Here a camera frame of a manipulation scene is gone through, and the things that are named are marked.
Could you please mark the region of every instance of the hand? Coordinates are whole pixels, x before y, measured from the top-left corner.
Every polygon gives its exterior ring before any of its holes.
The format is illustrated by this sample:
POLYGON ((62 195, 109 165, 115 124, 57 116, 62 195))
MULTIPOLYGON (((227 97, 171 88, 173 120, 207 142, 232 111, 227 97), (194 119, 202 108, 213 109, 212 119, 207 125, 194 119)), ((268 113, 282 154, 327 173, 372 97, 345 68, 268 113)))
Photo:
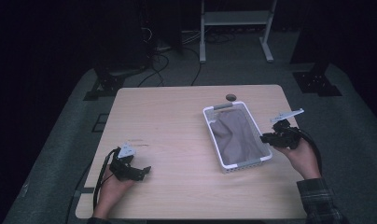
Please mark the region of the hand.
POLYGON ((135 183, 133 180, 119 181, 109 170, 107 165, 104 174, 104 184, 101 186, 98 204, 92 216, 107 219, 110 210, 124 196, 125 192, 135 183))
POLYGON ((290 160, 293 168, 299 172, 304 179, 320 178, 319 167, 316 156, 311 145, 304 139, 300 139, 296 149, 288 149, 285 147, 274 147, 282 152, 290 160))

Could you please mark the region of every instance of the sleeve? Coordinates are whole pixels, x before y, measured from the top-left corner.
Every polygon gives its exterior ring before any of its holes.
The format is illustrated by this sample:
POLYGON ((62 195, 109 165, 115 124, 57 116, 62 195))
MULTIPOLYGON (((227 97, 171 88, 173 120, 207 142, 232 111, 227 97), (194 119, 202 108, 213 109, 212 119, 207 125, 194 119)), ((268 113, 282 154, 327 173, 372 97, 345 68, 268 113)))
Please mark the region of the sleeve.
POLYGON ((100 219, 98 217, 90 217, 87 224, 111 224, 109 221, 100 219))
POLYGON ((334 205, 334 192, 323 178, 297 182, 307 224, 349 223, 334 205))

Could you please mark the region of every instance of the person's right hand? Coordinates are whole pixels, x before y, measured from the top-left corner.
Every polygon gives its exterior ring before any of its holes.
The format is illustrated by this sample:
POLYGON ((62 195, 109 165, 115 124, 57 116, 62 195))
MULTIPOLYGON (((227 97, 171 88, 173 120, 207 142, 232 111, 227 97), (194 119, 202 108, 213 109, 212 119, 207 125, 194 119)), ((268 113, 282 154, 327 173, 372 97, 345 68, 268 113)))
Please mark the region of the person's right hand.
POLYGON ((322 177, 319 172, 314 151, 311 145, 304 139, 300 139, 299 145, 296 149, 289 149, 286 147, 274 148, 287 156, 293 168, 299 172, 304 179, 322 177))

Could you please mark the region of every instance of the metal stand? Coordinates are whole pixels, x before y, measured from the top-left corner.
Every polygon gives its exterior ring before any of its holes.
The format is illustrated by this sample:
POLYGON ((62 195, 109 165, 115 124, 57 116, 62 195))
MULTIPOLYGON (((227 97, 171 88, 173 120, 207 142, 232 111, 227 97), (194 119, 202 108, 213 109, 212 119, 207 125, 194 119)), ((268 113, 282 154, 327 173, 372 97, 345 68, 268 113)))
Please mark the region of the metal stand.
POLYGON ((328 60, 318 60, 309 72, 293 73, 303 93, 317 93, 319 96, 341 96, 336 86, 331 85, 325 76, 328 60))
POLYGON ((204 0, 201 5, 201 42, 200 62, 206 62, 205 55, 205 26, 209 25, 256 25, 265 24, 264 36, 259 39, 268 63, 273 63, 273 56, 267 41, 271 30, 277 0, 272 1, 271 10, 262 11, 221 11, 205 12, 204 0))

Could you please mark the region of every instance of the wooden table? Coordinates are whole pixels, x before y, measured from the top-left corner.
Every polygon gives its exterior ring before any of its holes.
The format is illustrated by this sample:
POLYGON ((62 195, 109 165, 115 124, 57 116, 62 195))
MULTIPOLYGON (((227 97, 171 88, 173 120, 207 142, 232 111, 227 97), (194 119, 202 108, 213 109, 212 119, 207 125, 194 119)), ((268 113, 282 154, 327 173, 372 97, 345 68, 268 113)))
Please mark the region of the wooden table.
MULTIPOLYGON (((292 110, 276 85, 121 89, 85 188, 95 187, 105 156, 127 142, 136 149, 131 165, 152 168, 110 217, 305 218, 296 186, 302 177, 276 150, 260 166, 222 174, 202 110, 227 103, 229 93, 245 102, 263 133, 272 131, 271 118, 292 110)), ((297 126, 294 118, 289 121, 297 126)), ((82 193, 76 215, 88 218, 91 214, 92 193, 82 193)))

